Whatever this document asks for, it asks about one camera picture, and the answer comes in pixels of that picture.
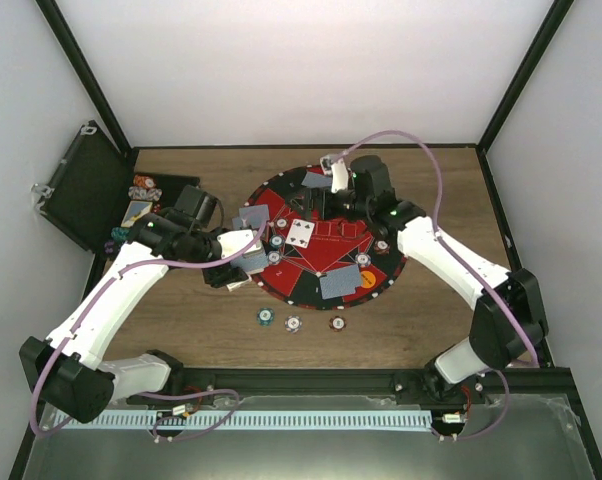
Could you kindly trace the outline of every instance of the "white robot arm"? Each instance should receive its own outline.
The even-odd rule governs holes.
[[[388,169],[374,155],[352,161],[350,171],[342,158],[327,155],[321,159],[325,174],[332,176],[331,197],[324,195],[322,212],[366,220],[377,237],[390,241],[409,258],[417,260],[452,287],[474,311],[468,338],[435,357],[428,387],[440,395],[470,375],[487,369],[505,368],[525,351],[520,335],[513,329],[494,299],[466,266],[454,258],[451,248],[484,282],[505,301],[520,330],[533,345],[547,335],[547,321],[536,278],[527,270],[510,272],[477,255],[438,229],[432,219],[411,202],[396,198]]]
[[[182,368],[180,362],[159,351],[103,361],[108,345],[143,295],[168,272],[163,260],[206,263],[262,253],[263,246],[255,236],[252,230],[193,231],[191,226],[155,214],[138,220],[129,243],[121,247],[108,272],[72,315],[45,341],[30,337],[21,347],[19,354],[30,387],[34,389],[52,353],[62,347],[55,368],[43,384],[41,398],[81,422],[93,420],[111,401],[170,390],[170,376]],[[147,263],[129,268],[139,262]],[[228,263],[203,272],[206,283],[214,287],[235,285],[248,278]]]

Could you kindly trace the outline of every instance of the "purple cable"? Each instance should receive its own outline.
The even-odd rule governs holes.
[[[132,263],[132,264],[122,268],[118,272],[119,273],[118,279],[116,277],[109,278],[108,281],[106,283],[104,283],[99,290],[97,290],[97,292],[94,294],[94,297],[92,297],[90,302],[88,302],[86,307],[81,311],[81,313],[77,317],[76,321],[70,328],[70,333],[74,333],[77,331],[77,329],[81,326],[81,323],[83,323],[83,320],[85,319],[85,317],[88,315],[88,313],[90,313],[90,310],[92,310],[92,308],[94,308],[96,303],[103,296],[103,294],[108,290],[108,288],[110,288],[114,284],[115,281],[123,278],[123,275],[125,275],[130,270],[133,270],[138,267],[142,267],[144,265],[167,265],[169,267],[181,267],[181,268],[212,268],[212,267],[218,267],[220,265],[224,265],[228,262],[231,262],[235,258],[240,257],[246,251],[248,251],[253,245],[255,245],[261,239],[261,235],[263,235],[263,232],[265,231],[265,227],[266,227],[267,223],[268,223],[267,218],[264,218],[263,221],[261,222],[261,225],[259,226],[259,230],[257,231],[257,234],[254,236],[254,238],[252,240],[250,240],[250,242],[248,242],[248,244],[245,247],[243,247],[238,252],[227,256],[226,258],[222,258],[221,260],[215,260],[213,262],[206,262],[206,263],[175,262],[172,260],[162,260],[162,259],[143,260],[141,262]],[[52,353],[52,355],[46,362],[45,366],[43,367],[43,370],[41,370],[41,374],[39,375],[37,383],[34,385],[34,389],[32,390],[32,398],[30,400],[30,428],[32,429],[32,432],[37,437],[48,437],[48,436],[58,432],[59,430],[61,430],[71,420],[71,418],[68,417],[65,420],[63,420],[63,422],[61,422],[59,425],[51,428],[50,430],[42,430],[39,427],[39,422],[37,421],[37,404],[39,402],[39,397],[41,396],[41,390],[43,390],[43,385],[45,384],[45,381],[47,380],[48,375],[50,374],[50,371],[52,370],[52,366],[57,361],[57,359],[61,355],[61,352],[63,351],[63,349],[65,348],[65,346],[68,344],[69,341],[70,341],[70,338],[64,338],[61,341],[61,343],[59,343],[57,348],[55,348],[54,352]],[[180,398],[178,398],[178,397],[172,398],[171,397],[169,399],[179,400]]]
[[[505,414],[508,413],[508,408],[510,407],[510,387],[508,386],[508,381],[506,380],[505,375],[503,375],[503,373],[500,372],[499,370],[492,370],[492,371],[494,373],[496,373],[501,378],[501,382],[503,382],[503,390],[504,390],[503,395],[504,396],[503,396],[503,408],[501,409],[501,413],[499,414],[499,416],[497,417],[497,419],[494,422],[492,422],[490,425],[485,427],[483,430],[479,430],[478,432],[475,432],[475,433],[472,433],[470,435],[466,435],[463,437],[457,437],[456,441],[472,440],[474,438],[479,438],[479,437],[482,437],[483,435],[490,433],[492,430],[494,430],[495,428],[497,428],[499,426],[499,424],[505,418]],[[445,438],[444,435],[437,432],[434,428],[431,428],[431,431],[432,431],[432,434],[435,435],[436,437]]]
[[[200,432],[193,433],[190,435],[179,435],[178,437],[172,437],[172,440],[171,440],[172,442],[183,442],[185,440],[192,440],[193,438],[202,437],[203,435],[210,433],[211,431],[215,430],[217,427],[223,425],[232,415],[235,414],[235,412],[239,408],[239,401],[240,401],[239,394],[235,390],[223,388],[223,389],[219,389],[219,390],[210,390],[210,391],[206,391],[206,392],[192,393],[192,394],[188,394],[188,395],[171,396],[171,395],[160,395],[160,394],[156,394],[156,393],[147,393],[146,392],[146,393],[140,393],[139,396],[153,398],[155,400],[192,400],[195,398],[207,397],[210,395],[218,395],[218,394],[232,395],[235,398],[235,400],[237,401],[236,405],[225,416],[223,416],[215,424],[210,425],[205,430],[201,430]],[[157,428],[159,427],[159,425],[161,425],[161,423],[163,423],[167,420],[171,420],[173,418],[178,419],[180,417],[174,417],[174,416],[163,417],[163,418],[160,418],[159,420],[157,420],[157,422],[154,424],[154,427],[152,428],[152,434],[154,435],[154,438],[156,441],[161,441],[160,439],[162,438],[159,436],[159,433],[157,432]]]
[[[373,135],[370,135],[370,136],[364,138],[363,140],[361,140],[360,142],[355,143],[350,148],[348,148],[348,149],[344,150],[343,152],[341,152],[340,154],[338,154],[336,156],[336,158],[333,159],[333,161],[337,161],[341,158],[344,158],[347,155],[349,155],[350,153],[352,153],[354,150],[356,150],[357,148],[361,147],[362,145],[370,142],[371,140],[374,140],[375,138],[383,137],[385,135],[398,135],[400,137],[404,137],[404,138],[407,138],[408,140],[411,140],[412,142],[419,145],[419,147],[421,147],[421,149],[425,152],[425,154],[428,156],[428,158],[432,162],[432,166],[434,167],[434,171],[437,176],[437,198],[436,198],[436,201],[434,202],[434,211],[432,212],[432,231],[435,234],[436,240],[452,256],[452,258],[454,258],[457,262],[459,262],[461,264],[461,266],[463,268],[465,268],[468,271],[468,273],[470,275],[472,275],[472,277],[474,277],[474,279],[477,282],[479,282],[479,284],[485,289],[485,291],[488,293],[488,295],[490,295],[490,297],[492,297],[494,302],[497,304],[497,306],[501,309],[503,314],[506,316],[506,318],[510,322],[510,325],[512,325],[512,328],[514,329],[514,331],[517,332],[517,335],[521,338],[521,341],[525,345],[526,350],[528,352],[530,352],[530,356],[532,357],[532,364],[535,367],[538,367],[539,366],[539,358],[537,356],[537,352],[534,349],[534,345],[532,345],[532,342],[526,335],[523,328],[521,328],[521,325],[519,325],[519,322],[514,317],[514,315],[512,314],[512,312],[506,305],[506,303],[503,301],[503,299],[499,296],[499,294],[497,292],[494,291],[494,289],[488,284],[488,282],[486,282],[484,280],[484,278],[479,274],[479,272],[477,272],[474,268],[472,268],[472,266],[470,264],[468,264],[459,254],[457,254],[457,252],[455,252],[454,249],[452,247],[450,247],[441,236],[436,235],[436,233],[438,233],[438,231],[439,231],[439,209],[441,208],[441,201],[443,199],[443,178],[441,176],[441,168],[439,166],[439,162],[437,161],[436,157],[434,156],[434,153],[432,152],[432,150],[430,150],[430,148],[425,143],[423,143],[423,141],[420,138],[418,138],[415,135],[412,135],[411,133],[403,132],[401,130],[384,130],[382,132],[378,132]]]

